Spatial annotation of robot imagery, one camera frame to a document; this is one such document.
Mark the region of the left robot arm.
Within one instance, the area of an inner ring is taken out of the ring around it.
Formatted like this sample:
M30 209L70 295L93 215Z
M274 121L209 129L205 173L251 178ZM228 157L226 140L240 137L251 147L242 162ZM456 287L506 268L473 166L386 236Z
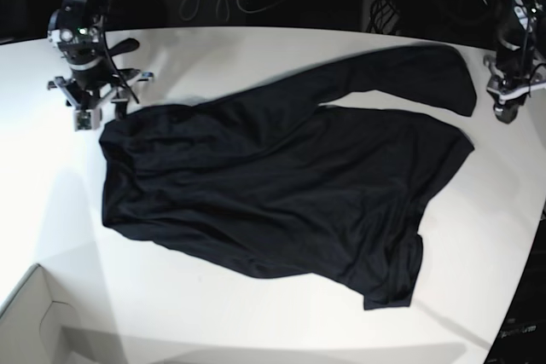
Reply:
M486 55L486 92L498 121L511 124L531 93L545 90L545 0L494 3L495 53Z

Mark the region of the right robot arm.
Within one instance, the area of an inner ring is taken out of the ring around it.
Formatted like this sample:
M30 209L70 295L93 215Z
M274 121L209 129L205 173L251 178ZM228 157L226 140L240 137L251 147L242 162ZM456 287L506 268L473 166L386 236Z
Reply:
M124 118L131 101L139 102L132 85L154 81L151 72L120 69L114 56L137 50L140 43L127 38L107 45L109 0L62 0L50 17L48 40L60 52L71 71L70 78L56 76L47 84L58 89L73 109L76 131L96 130L102 122L102 107L114 104L116 119Z

